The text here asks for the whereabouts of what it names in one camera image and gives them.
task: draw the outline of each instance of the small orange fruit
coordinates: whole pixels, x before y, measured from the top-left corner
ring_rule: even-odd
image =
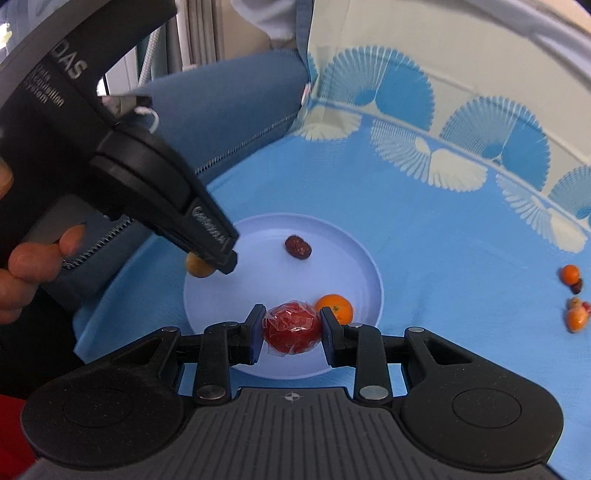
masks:
[[[192,252],[185,259],[185,267],[192,276],[197,278],[206,278],[216,271],[215,267],[212,267],[203,258],[198,257]]]
[[[560,279],[566,285],[575,285],[581,279],[581,272],[576,265],[567,265],[560,270]]]
[[[566,326],[573,333],[583,330],[588,321],[589,314],[584,307],[570,309],[566,314]]]
[[[334,293],[325,295],[314,305],[317,312],[324,307],[330,307],[335,318],[341,325],[348,325],[353,321],[353,306],[346,298],[340,295]]]

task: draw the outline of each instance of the dried fruit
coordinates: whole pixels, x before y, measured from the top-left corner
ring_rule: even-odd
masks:
[[[576,265],[567,265],[560,270],[560,279],[568,286],[575,285],[581,279],[581,272]]]
[[[185,259],[185,267],[192,276],[197,278],[208,277],[216,271],[215,267],[212,267],[203,258],[198,257],[192,252]]]
[[[570,286],[570,291],[573,292],[574,295],[578,295],[583,290],[583,279],[580,278],[579,281]]]
[[[573,297],[571,299],[568,300],[568,302],[566,303],[566,306],[570,309],[575,309],[576,307],[582,307],[583,306],[583,300],[581,300],[578,297]]]
[[[323,307],[330,307],[335,318],[341,325],[348,325],[353,321],[353,306],[346,298],[340,295],[325,295],[314,305],[314,308],[318,312]]]
[[[588,321],[589,314],[584,307],[576,307],[566,313],[566,326],[573,333],[583,330]]]
[[[298,260],[310,258],[312,254],[312,247],[302,237],[297,235],[291,235],[285,240],[285,249],[292,257]]]
[[[322,324],[312,305],[292,300],[267,312],[263,336],[279,355],[296,355],[312,350],[322,338]]]

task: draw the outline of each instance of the human hand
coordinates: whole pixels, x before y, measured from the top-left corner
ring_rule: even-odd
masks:
[[[13,181],[10,168],[0,158],[0,199]],[[0,325],[14,322],[33,300],[38,285],[57,277],[63,258],[76,253],[83,235],[84,226],[77,225],[68,229],[58,243],[26,242],[12,251],[8,268],[0,269]]]

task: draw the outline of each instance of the screw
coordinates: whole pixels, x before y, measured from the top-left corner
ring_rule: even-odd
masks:
[[[367,385],[359,390],[359,395],[365,400],[383,400],[388,396],[388,390],[379,385]]]
[[[219,385],[204,385],[196,391],[196,394],[203,400],[219,400],[226,394],[226,389]]]

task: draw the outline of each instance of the plastic wrap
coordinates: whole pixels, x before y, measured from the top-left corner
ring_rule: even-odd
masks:
[[[263,318],[263,331],[269,353],[279,356],[308,352],[322,338],[318,312],[298,300],[269,310]]]

